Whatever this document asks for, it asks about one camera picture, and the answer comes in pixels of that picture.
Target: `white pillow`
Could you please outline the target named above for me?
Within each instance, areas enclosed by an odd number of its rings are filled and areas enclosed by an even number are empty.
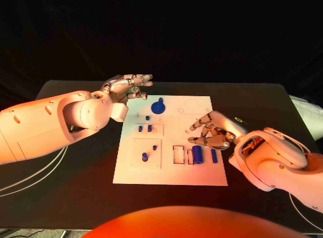
[[[323,108],[295,96],[290,95],[290,98],[310,130],[310,134],[314,140],[318,140],[323,138]]]

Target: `black table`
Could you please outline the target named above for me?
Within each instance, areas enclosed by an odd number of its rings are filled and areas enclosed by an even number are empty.
[[[102,82],[94,81],[49,81],[37,99],[76,90],[92,92],[101,85]],[[281,85],[156,82],[144,91],[151,95],[210,96],[213,109],[242,118],[249,129],[272,127],[317,152]],[[255,215],[303,233],[321,233],[297,214],[288,193],[278,189],[261,191],[228,163],[233,148],[222,152],[226,187],[112,184],[121,126],[111,120],[95,135],[69,146],[52,174],[29,189],[0,198],[0,228],[94,229],[115,217],[141,209],[193,205]],[[39,159],[1,165],[0,188],[33,174],[55,155],[56,152]],[[297,200],[295,204],[307,218],[323,228],[323,214]]]

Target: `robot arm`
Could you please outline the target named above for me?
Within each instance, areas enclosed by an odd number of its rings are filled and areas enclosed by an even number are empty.
[[[118,75],[101,90],[76,91],[0,112],[0,164],[40,157],[95,134],[109,118],[122,122],[125,102],[147,98],[151,75]]]
[[[187,141],[219,150],[233,142],[229,163],[249,182],[264,191],[275,188],[288,191],[307,207],[323,213],[323,155],[304,153],[305,146],[271,128],[248,133],[242,123],[241,119],[230,120],[219,112],[210,112],[190,127],[194,130],[203,125],[200,137]]]

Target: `floor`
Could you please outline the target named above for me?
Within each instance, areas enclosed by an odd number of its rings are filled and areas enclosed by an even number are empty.
[[[33,234],[37,231],[40,231],[40,230],[22,229],[17,232],[7,235],[4,238],[10,238],[11,236],[17,236],[17,235],[29,236],[30,234]],[[32,238],[59,238],[62,235],[62,232],[63,232],[63,230],[45,230],[43,232],[36,233],[32,236]],[[88,231],[71,231],[68,238],[81,238],[82,235],[85,235],[86,233],[88,233]]]

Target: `black curtain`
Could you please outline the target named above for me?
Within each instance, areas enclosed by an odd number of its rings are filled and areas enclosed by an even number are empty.
[[[323,19],[262,12],[206,2],[0,1],[0,110],[33,100],[50,79],[127,73],[279,83],[323,107]]]

